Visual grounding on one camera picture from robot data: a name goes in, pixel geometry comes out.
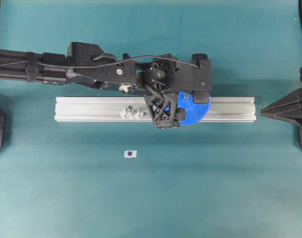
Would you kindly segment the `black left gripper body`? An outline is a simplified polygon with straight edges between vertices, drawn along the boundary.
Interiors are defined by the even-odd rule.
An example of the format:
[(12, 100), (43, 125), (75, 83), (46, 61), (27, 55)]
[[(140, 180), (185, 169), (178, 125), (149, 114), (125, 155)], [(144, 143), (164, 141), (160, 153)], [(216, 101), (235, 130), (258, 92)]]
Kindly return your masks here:
[(137, 63), (137, 89), (150, 93), (146, 87), (161, 92), (193, 93), (212, 91), (211, 60), (207, 54), (193, 54), (189, 64), (176, 62), (171, 54), (162, 55), (148, 63)]

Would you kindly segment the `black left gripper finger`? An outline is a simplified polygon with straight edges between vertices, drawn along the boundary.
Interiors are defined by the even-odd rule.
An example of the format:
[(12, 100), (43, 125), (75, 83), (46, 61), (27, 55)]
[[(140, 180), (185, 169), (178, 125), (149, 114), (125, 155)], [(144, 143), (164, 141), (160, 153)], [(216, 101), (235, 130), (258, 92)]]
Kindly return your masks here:
[(197, 90), (194, 91), (194, 103), (209, 103), (210, 91)]
[(147, 96), (144, 98), (153, 125), (159, 129), (178, 127), (176, 93), (164, 93), (162, 96)]

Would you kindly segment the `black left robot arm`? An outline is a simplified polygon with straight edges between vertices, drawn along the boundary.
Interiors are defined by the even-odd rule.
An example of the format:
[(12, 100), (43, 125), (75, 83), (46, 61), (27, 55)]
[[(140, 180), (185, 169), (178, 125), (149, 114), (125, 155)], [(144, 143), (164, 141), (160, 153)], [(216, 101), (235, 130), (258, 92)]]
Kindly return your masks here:
[(117, 56), (98, 45), (72, 42), (66, 55), (0, 50), (0, 78), (49, 85), (79, 84), (142, 96), (160, 129), (199, 122), (210, 107), (211, 61), (193, 54)]

